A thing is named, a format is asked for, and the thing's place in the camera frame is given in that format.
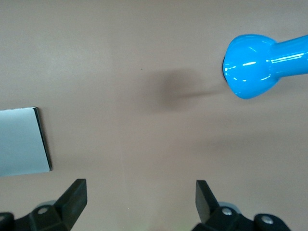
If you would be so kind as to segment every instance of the metal screw head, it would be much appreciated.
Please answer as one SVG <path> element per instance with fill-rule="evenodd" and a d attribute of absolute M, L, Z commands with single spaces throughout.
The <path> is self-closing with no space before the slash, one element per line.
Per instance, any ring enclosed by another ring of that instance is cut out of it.
<path fill-rule="evenodd" d="M 232 215 L 232 211 L 229 208 L 223 208 L 222 209 L 222 213 L 226 216 L 231 216 Z"/>
<path fill-rule="evenodd" d="M 47 210 L 48 210 L 48 208 L 46 208 L 46 207 L 40 208 L 40 209 L 38 210 L 38 214 L 46 213 Z"/>
<path fill-rule="evenodd" d="M 262 216 L 261 219 L 264 223 L 267 223 L 269 225 L 274 223 L 273 219 L 270 218 L 269 216 Z"/>

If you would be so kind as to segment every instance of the blue dumbbell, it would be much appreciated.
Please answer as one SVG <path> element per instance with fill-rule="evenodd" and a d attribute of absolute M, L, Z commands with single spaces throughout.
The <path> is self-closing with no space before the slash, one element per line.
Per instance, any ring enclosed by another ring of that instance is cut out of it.
<path fill-rule="evenodd" d="M 308 73 L 308 35 L 285 42 L 263 35 L 241 35 L 229 45 L 223 73 L 242 99 L 272 88 L 281 77 Z"/>

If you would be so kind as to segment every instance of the beige surface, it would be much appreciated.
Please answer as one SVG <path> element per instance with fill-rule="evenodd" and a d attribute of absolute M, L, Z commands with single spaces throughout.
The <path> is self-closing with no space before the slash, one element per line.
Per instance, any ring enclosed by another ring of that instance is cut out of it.
<path fill-rule="evenodd" d="M 308 78 L 252 100 L 221 64 L 230 41 L 308 34 L 306 0 L 1 1 L 0 109 L 41 109 L 53 171 L 0 178 L 23 216 L 86 178 L 73 230 L 189 231 L 195 181 L 244 215 L 307 230 Z"/>

